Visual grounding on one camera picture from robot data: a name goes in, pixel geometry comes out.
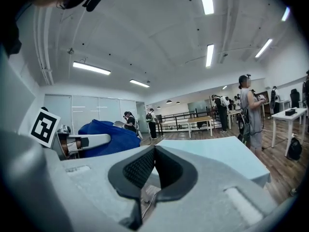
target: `white platform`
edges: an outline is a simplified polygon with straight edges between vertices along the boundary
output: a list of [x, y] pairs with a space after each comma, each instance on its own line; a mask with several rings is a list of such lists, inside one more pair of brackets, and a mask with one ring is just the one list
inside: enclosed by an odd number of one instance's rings
[[[163, 140], [157, 145], [223, 162], [261, 187], [270, 182], [269, 170], [234, 136], [207, 140]], [[156, 169], [151, 173], [147, 183], [160, 187]]]

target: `ceiling sprinkler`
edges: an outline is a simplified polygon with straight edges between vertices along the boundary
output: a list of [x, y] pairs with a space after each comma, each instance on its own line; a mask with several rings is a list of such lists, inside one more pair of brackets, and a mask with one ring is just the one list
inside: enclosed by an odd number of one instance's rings
[[70, 48], [69, 50], [67, 50], [67, 53], [69, 53], [70, 55], [74, 54], [73, 48]]

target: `blue tarp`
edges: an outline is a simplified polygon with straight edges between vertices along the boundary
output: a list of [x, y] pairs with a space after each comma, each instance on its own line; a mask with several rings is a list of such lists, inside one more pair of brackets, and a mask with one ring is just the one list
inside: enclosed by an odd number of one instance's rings
[[83, 157], [97, 157], [109, 155], [140, 146], [140, 139], [136, 133], [113, 126], [109, 121], [92, 120], [78, 131], [78, 134], [109, 134], [111, 141], [108, 144], [83, 151]]

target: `person in black clothes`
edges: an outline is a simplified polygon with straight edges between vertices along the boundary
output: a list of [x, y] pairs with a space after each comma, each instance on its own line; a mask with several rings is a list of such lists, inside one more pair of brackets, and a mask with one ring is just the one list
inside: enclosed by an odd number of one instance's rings
[[125, 129], [133, 131], [133, 132], [136, 133], [135, 117], [132, 115], [132, 113], [131, 112], [125, 112], [125, 119], [126, 119]]
[[211, 96], [212, 100], [216, 103], [217, 108], [218, 108], [218, 113], [219, 113], [219, 117], [220, 117], [220, 121], [222, 124], [222, 133], [227, 132], [226, 128], [227, 128], [227, 108], [225, 106], [222, 106], [221, 104], [221, 99], [219, 96], [217, 95], [212, 95]]
[[305, 82], [305, 94], [306, 94], [306, 104], [307, 107], [309, 107], [309, 71], [306, 72], [307, 74], [307, 78], [306, 78], [306, 82]]
[[158, 137], [156, 136], [156, 129], [155, 129], [155, 124], [156, 124], [157, 119], [156, 119], [155, 111], [153, 108], [150, 108], [149, 114], [152, 116], [151, 120], [148, 121], [151, 138], [157, 139]]
[[231, 99], [228, 99], [228, 101], [230, 102], [230, 104], [229, 104], [229, 106], [228, 106], [228, 109], [229, 109], [230, 111], [232, 111], [232, 110], [233, 110], [233, 107], [234, 107], [234, 102], [233, 102]]

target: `bag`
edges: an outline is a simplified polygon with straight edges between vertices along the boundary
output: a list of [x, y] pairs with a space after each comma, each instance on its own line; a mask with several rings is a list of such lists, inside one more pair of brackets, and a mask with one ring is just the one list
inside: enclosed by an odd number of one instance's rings
[[152, 122], [153, 121], [153, 116], [151, 115], [151, 113], [146, 114], [146, 122]]
[[301, 151], [302, 147], [300, 142], [296, 138], [292, 138], [287, 158], [292, 160], [299, 160]]
[[271, 94], [270, 94], [270, 100], [271, 100], [271, 101], [274, 101], [276, 98], [277, 98], [277, 96], [276, 96], [276, 91], [272, 90], [272, 91], [271, 91]]
[[228, 107], [229, 106], [230, 102], [229, 102], [227, 96], [221, 96], [220, 99], [221, 99], [221, 105], [222, 106], [224, 106], [224, 107]]
[[237, 121], [239, 126], [238, 139], [243, 143], [246, 144], [247, 141], [250, 139], [251, 130], [250, 130], [250, 120], [248, 115], [248, 109], [242, 109], [241, 114], [237, 114]]

